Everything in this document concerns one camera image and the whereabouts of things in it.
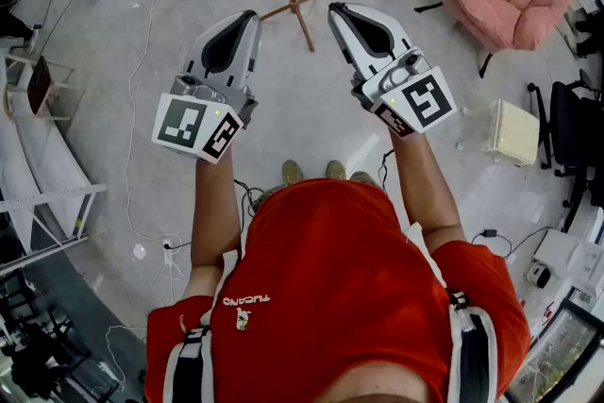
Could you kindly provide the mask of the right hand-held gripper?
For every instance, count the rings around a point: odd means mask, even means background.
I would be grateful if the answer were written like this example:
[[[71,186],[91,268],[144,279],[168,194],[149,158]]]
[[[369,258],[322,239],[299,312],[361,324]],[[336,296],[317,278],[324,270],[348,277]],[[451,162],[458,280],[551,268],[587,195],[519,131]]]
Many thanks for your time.
[[[395,18],[365,5],[332,2],[327,23],[354,69],[353,96],[398,138],[422,134],[457,111],[441,69],[411,47]]]

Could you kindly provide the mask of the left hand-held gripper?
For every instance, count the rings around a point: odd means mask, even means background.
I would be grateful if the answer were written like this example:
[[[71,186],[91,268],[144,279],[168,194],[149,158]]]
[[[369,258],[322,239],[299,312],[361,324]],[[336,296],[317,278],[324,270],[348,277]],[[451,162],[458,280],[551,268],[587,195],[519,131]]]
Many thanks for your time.
[[[152,142],[217,163],[247,128],[258,101],[246,85],[260,46],[260,16],[230,15],[199,36],[159,101]]]

